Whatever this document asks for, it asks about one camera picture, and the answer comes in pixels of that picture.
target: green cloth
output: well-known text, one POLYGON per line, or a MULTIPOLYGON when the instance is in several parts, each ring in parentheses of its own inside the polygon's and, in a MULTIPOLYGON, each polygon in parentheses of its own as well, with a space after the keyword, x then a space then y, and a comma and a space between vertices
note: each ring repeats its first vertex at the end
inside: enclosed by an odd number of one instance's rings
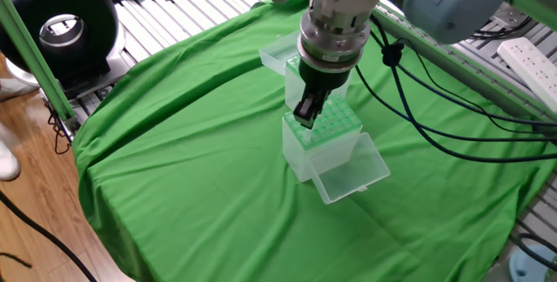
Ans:
MULTIPOLYGON (((73 144, 91 226, 120 268, 140 281, 480 281, 555 162, 451 158, 372 99, 356 76, 347 101, 391 176, 324 205, 282 157, 284 78, 258 55, 277 35, 296 30, 306 7, 307 0, 263 4, 130 71, 73 144)), ((380 57, 370 42, 360 68, 401 109, 380 57)), ((425 76, 411 51, 403 64, 425 76)), ((428 67, 448 89, 503 113, 428 67)), ((461 136, 513 135, 402 81, 423 124, 461 136)), ((555 150, 435 138, 484 157, 555 150)))

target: green metal frame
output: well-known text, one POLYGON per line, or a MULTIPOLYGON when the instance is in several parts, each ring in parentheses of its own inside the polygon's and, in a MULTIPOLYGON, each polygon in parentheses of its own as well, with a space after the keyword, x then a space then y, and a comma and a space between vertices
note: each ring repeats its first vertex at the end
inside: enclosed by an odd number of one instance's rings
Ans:
POLYGON ((72 119, 76 119, 76 114, 71 109, 68 98, 66 98, 62 88, 58 85, 54 75, 52 75, 52 71, 25 27, 23 20, 17 14, 11 0, 0 0, 0 24, 8 32, 11 41, 17 47, 23 60, 25 60, 30 71, 41 85, 44 94, 50 101, 50 105, 58 116, 66 124, 75 124, 77 126, 77 123, 71 122, 72 119))

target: pipette tip box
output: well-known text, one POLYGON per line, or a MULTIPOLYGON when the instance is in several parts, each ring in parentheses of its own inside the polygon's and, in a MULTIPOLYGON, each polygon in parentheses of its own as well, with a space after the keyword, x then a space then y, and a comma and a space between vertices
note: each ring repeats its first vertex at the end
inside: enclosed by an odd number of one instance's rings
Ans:
POLYGON ((326 204, 389 176, 362 122, 340 95, 331 95, 312 130, 292 112, 283 117, 283 154, 300 182, 313 180, 326 204))

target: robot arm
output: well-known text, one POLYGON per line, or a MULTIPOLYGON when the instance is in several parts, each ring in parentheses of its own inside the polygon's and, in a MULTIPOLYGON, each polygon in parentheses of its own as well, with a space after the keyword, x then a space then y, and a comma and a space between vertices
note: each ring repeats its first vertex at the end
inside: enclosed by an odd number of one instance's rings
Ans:
MULTIPOLYGON (((281 3, 285 0, 273 0, 281 3)), ((392 0, 408 20, 441 43, 466 39, 504 0, 392 0)), ((301 20, 300 76, 306 87, 294 115, 312 128, 332 90, 361 59, 368 18, 379 0, 311 0, 301 20)))

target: cable clip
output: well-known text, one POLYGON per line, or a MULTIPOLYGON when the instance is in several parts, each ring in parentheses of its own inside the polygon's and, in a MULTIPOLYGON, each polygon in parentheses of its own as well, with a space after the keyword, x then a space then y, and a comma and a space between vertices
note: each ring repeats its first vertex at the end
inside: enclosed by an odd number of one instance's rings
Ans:
POLYGON ((399 65, 400 59, 402 59, 402 50, 404 50, 404 44, 400 40, 383 47, 381 49, 383 64, 391 68, 399 65))

